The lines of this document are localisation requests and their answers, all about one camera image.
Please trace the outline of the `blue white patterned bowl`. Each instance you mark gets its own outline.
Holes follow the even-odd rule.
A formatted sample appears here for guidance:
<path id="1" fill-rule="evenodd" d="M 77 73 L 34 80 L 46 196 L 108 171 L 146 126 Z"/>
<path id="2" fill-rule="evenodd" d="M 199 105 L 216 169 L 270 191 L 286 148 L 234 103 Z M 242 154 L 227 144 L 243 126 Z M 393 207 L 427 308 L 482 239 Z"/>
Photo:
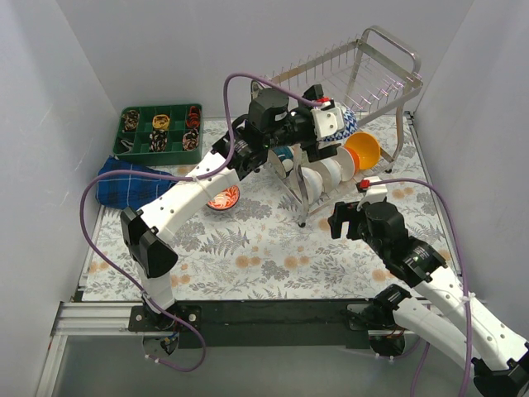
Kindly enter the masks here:
<path id="1" fill-rule="evenodd" d="M 336 106 L 342 111 L 344 128 L 337 131 L 332 136 L 325 137 L 323 139 L 324 142 L 343 141 L 358 130 L 355 113 L 344 104 L 336 103 Z"/>

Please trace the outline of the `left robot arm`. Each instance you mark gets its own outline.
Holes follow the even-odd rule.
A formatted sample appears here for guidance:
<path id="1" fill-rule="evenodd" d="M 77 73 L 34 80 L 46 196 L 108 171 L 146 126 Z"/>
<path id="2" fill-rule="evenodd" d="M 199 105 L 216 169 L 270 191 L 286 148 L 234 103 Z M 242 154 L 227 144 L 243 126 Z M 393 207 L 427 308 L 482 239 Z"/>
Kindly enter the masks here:
<path id="1" fill-rule="evenodd" d="M 299 145 L 311 161 L 337 152 L 331 140 L 345 128 L 344 106 L 314 84 L 290 109 L 289 97 L 275 88 L 257 87 L 247 113 L 166 193 L 137 210 L 121 212 L 122 234 L 141 278 L 144 317 L 157 330 L 174 326 L 176 312 L 170 271 L 178 255 L 169 243 L 177 231 L 221 191 L 239 184 L 267 160 L 269 151 Z M 321 142 L 329 143 L 321 147 Z"/>

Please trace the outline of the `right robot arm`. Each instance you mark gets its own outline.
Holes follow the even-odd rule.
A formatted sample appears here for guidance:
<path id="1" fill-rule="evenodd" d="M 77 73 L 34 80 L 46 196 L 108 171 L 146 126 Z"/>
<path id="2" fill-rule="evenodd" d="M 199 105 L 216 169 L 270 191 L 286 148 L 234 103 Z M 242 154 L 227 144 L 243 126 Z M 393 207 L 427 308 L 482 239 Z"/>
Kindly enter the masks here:
<path id="1" fill-rule="evenodd" d="M 523 396 L 528 391 L 528 342 L 463 291 L 462 282 L 429 244 L 408 233 L 403 215 L 386 201 L 336 203 L 328 223 L 331 236 L 365 242 L 392 275 L 406 284 L 390 285 L 374 298 L 375 322 L 406 328 L 469 367 L 483 396 Z"/>

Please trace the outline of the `orange white patterned bowl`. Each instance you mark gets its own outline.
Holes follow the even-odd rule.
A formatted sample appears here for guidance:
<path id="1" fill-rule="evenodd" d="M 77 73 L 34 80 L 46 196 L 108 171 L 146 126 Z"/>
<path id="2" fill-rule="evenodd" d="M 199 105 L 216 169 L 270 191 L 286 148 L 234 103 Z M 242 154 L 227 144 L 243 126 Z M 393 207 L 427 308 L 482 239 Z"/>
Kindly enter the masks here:
<path id="1" fill-rule="evenodd" d="M 233 185 L 224 189 L 217 194 L 212 200 L 207 202 L 207 206 L 216 211 L 226 211 L 236 206 L 241 197 L 240 189 L 237 185 Z"/>

